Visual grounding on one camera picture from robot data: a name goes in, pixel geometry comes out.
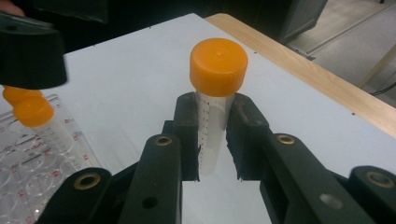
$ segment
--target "screw hole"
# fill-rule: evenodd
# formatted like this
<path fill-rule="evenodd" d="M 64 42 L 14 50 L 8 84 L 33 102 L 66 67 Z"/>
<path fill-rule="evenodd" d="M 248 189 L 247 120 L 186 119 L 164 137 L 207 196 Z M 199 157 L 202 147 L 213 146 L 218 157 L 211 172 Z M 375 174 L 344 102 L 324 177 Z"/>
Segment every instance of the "screw hole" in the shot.
<path fill-rule="evenodd" d="M 172 143 L 172 138 L 161 136 L 155 140 L 155 144 L 157 146 L 167 146 Z"/>
<path fill-rule="evenodd" d="M 332 209 L 341 209 L 344 207 L 343 201 L 331 194 L 320 194 L 320 200 Z"/>
<path fill-rule="evenodd" d="M 379 172 L 367 172 L 366 177 L 370 182 L 382 188 L 391 189 L 395 186 L 394 182 L 389 177 Z"/>
<path fill-rule="evenodd" d="M 278 142 L 285 144 L 285 145 L 293 145 L 295 143 L 294 138 L 292 138 L 288 135 L 285 135 L 285 134 L 278 135 L 276 137 L 276 139 Z"/>
<path fill-rule="evenodd" d="M 157 204 L 158 204 L 158 201 L 154 197 L 147 197 L 142 202 L 143 207 L 146 208 L 146 209 L 153 208 L 153 207 L 157 206 Z"/>
<path fill-rule="evenodd" d="M 74 187 L 80 190 L 91 189 L 100 182 L 100 179 L 97 173 L 83 174 L 76 179 Z"/>

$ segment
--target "white surface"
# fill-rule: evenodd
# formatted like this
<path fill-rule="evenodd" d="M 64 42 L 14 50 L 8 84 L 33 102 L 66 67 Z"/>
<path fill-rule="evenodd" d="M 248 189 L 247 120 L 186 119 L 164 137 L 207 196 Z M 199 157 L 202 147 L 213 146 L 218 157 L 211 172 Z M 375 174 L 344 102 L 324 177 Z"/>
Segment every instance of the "white surface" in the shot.
<path fill-rule="evenodd" d="M 209 37 L 230 36 L 188 15 L 66 55 L 69 82 L 57 93 L 102 165 L 113 174 L 139 160 L 146 140 L 173 119 L 189 80 L 192 47 Z M 274 133 L 298 136 L 330 170 L 374 165 L 396 174 L 396 139 L 243 46 L 249 57 L 249 96 Z M 9 110 L 1 100 L 0 113 Z M 213 175 L 183 183 L 183 223 L 270 223 L 258 182 L 236 179 L 223 144 Z"/>

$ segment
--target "wooden table edge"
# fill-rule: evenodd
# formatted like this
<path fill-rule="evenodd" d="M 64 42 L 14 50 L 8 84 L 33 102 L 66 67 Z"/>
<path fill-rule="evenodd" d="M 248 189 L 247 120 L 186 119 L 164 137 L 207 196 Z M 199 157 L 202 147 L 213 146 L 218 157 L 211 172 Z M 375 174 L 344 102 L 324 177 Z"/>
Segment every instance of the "wooden table edge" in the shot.
<path fill-rule="evenodd" d="M 396 138 L 396 108 L 227 14 L 205 18 L 263 57 Z"/>

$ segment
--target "orange screw cap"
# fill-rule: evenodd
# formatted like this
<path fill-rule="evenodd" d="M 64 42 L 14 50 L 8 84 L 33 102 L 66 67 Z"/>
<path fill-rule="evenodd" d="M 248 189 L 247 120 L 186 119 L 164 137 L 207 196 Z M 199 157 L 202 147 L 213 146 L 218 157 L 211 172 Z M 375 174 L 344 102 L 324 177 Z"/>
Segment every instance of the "orange screw cap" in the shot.
<path fill-rule="evenodd" d="M 14 106 L 14 116 L 26 127 L 38 127 L 48 122 L 55 111 L 43 97 L 32 96 Z"/>
<path fill-rule="evenodd" d="M 241 88 L 247 68 L 248 56 L 240 45 L 229 39 L 210 38 L 192 49 L 190 81 L 205 95 L 229 96 Z"/>
<path fill-rule="evenodd" d="M 31 96 L 42 96 L 41 91 L 26 90 L 17 87 L 3 86 L 3 97 L 12 105 L 15 106 L 19 101 Z"/>

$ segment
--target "gray floor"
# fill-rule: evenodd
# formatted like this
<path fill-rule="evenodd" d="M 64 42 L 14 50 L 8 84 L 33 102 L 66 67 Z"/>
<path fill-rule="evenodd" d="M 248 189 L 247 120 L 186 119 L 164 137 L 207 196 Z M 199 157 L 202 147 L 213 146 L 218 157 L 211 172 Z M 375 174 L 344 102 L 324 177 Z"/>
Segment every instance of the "gray floor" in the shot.
<path fill-rule="evenodd" d="M 396 0 L 329 0 L 317 26 L 289 47 L 344 80 L 359 85 L 396 44 Z M 382 90 L 396 82 L 396 55 L 379 70 L 365 91 Z M 396 107 L 396 88 L 377 96 Z"/>

